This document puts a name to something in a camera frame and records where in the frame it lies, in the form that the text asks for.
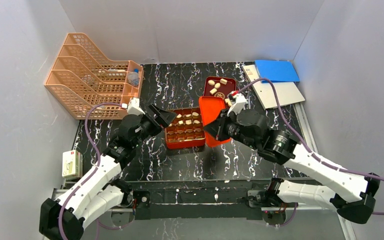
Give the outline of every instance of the red container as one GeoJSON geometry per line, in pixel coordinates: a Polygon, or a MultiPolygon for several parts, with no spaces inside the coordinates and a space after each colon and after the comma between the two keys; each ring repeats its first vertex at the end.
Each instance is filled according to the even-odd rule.
{"type": "MultiPolygon", "coordinates": [[[[221,97],[202,96],[199,98],[199,108],[201,109],[202,123],[207,125],[216,120],[222,109],[226,108],[225,101],[221,97]]],[[[217,141],[210,134],[205,132],[206,144],[215,147],[230,142],[230,138],[225,141],[217,141]]]]}
{"type": "Polygon", "coordinates": [[[171,126],[164,129],[167,148],[183,149],[205,145],[206,135],[204,134],[201,110],[198,107],[175,109],[170,112],[176,113],[176,118],[171,126]],[[187,120],[191,120],[192,124],[186,124],[187,120]]]}
{"type": "Polygon", "coordinates": [[[235,90],[236,90],[236,81],[233,78],[209,76],[205,80],[205,87],[204,87],[205,97],[219,97],[223,99],[223,102],[224,102],[224,100],[228,98],[228,94],[230,94],[232,91],[235,91],[235,90]],[[222,84],[220,82],[221,79],[227,80],[227,84],[222,84]],[[210,93],[211,89],[214,88],[214,86],[211,86],[210,84],[208,84],[208,81],[210,80],[213,80],[216,84],[220,83],[220,88],[217,89],[217,92],[214,95],[211,95],[210,93]]]}

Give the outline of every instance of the black marble surface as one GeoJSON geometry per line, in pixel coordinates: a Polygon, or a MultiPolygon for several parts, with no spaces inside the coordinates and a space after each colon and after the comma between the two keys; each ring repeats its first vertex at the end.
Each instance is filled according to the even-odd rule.
{"type": "MultiPolygon", "coordinates": [[[[156,104],[163,109],[198,107],[199,97],[204,92],[205,80],[209,76],[236,79],[238,89],[245,86],[242,66],[251,62],[173,63],[144,65],[144,80],[140,94],[143,108],[156,104]]],[[[252,88],[244,92],[249,104],[267,116],[268,126],[284,130],[277,109],[264,111],[252,88]]],[[[282,108],[288,122],[299,133],[301,129],[292,105],[282,108]]],[[[117,131],[120,120],[91,120],[90,135],[99,149],[104,149],[117,131]]],[[[73,149],[83,154],[83,172],[87,172],[95,161],[95,151],[86,137],[84,121],[80,122],[73,149]]],[[[147,139],[139,147],[137,156],[119,176],[126,181],[155,180],[248,180],[272,177],[304,177],[300,172],[263,160],[249,147],[231,141],[217,147],[192,147],[170,150],[165,145],[164,133],[147,139]]]]}

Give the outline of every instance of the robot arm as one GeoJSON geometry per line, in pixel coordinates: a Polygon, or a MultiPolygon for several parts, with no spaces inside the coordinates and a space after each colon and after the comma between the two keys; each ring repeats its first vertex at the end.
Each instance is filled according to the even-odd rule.
{"type": "Polygon", "coordinates": [[[204,126],[206,132],[218,141],[232,138],[241,142],[257,150],[265,160],[296,169],[322,184],[298,184],[273,178],[265,192],[250,199],[253,205],[270,202],[316,204],[336,210],[352,222],[367,222],[375,207],[374,195],[380,181],[327,167],[322,162],[343,169],[320,155],[322,162],[314,159],[293,135],[268,128],[266,116],[253,109],[243,110],[246,99],[242,94],[229,98],[234,104],[230,109],[221,110],[216,120],[204,126]]]}
{"type": "Polygon", "coordinates": [[[39,232],[50,240],[61,240],[58,227],[59,212],[66,204],[62,226],[69,240],[79,240],[84,229],[108,209],[127,201],[130,187],[120,179],[111,181],[136,156],[136,147],[149,136],[156,136],[175,119],[174,112],[167,112],[151,104],[151,114],[139,107],[139,99],[129,102],[127,116],[123,118],[118,133],[110,140],[100,156],[100,164],[92,168],[57,200],[48,198],[40,208],[39,232]]]}

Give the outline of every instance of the white wall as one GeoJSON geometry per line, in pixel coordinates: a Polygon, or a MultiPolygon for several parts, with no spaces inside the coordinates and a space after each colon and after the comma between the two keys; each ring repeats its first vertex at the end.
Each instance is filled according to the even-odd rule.
{"type": "MultiPolygon", "coordinates": [[[[294,62],[321,154],[384,176],[384,1],[326,0],[294,62]]],[[[384,183],[376,200],[384,211],[384,183]]],[[[384,239],[384,216],[353,227],[384,239]]]]}
{"type": "Polygon", "coordinates": [[[292,60],[323,0],[60,0],[77,32],[138,63],[292,60]]]}
{"type": "Polygon", "coordinates": [[[67,32],[58,0],[0,0],[0,240],[41,240],[78,122],[43,86],[67,32]]]}

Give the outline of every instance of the orange lid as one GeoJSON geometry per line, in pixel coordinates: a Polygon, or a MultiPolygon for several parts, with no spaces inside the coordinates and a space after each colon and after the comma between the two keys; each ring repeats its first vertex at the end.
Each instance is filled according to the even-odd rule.
{"type": "MultiPolygon", "coordinates": [[[[201,110],[202,125],[207,125],[216,120],[222,109],[226,108],[223,98],[216,96],[202,96],[199,98],[199,108],[201,110]]],[[[230,142],[230,138],[224,141],[217,141],[205,131],[205,141],[209,147],[215,147],[230,142]]]]}

